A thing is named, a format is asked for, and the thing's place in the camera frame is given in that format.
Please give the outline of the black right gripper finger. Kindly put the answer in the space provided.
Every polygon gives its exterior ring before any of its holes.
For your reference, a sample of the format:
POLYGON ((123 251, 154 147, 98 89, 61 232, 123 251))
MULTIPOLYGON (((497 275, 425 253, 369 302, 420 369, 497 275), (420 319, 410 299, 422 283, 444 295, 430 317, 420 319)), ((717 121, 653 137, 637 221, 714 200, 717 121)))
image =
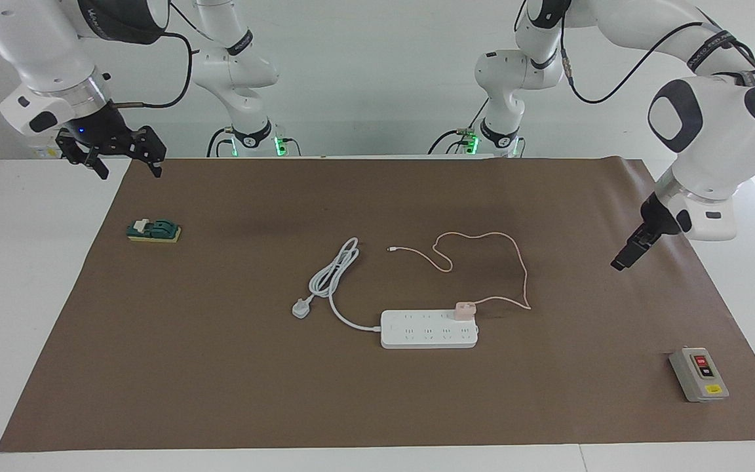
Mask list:
POLYGON ((144 163, 155 178, 160 178, 166 146, 156 134, 155 129, 150 126, 141 127, 130 134, 130 140, 130 158, 144 163))
POLYGON ((97 174, 99 179, 107 180, 109 170, 100 158, 99 149, 91 147, 89 152, 81 149, 75 138, 55 138, 63 159, 72 165, 84 165, 97 174))

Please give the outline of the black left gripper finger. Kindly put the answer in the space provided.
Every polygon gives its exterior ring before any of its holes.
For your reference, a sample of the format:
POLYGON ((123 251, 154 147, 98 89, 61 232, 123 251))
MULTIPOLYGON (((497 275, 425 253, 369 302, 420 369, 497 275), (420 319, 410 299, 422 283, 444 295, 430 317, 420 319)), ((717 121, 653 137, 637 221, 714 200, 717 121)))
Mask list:
POLYGON ((626 244, 620 249, 617 256, 611 261, 610 266, 617 271, 631 268, 648 251, 648 229, 646 224, 641 224, 629 236, 626 244))
POLYGON ((616 256, 616 270, 632 268, 647 251, 660 239, 659 233, 651 233, 647 228, 637 228, 627 239, 616 256))

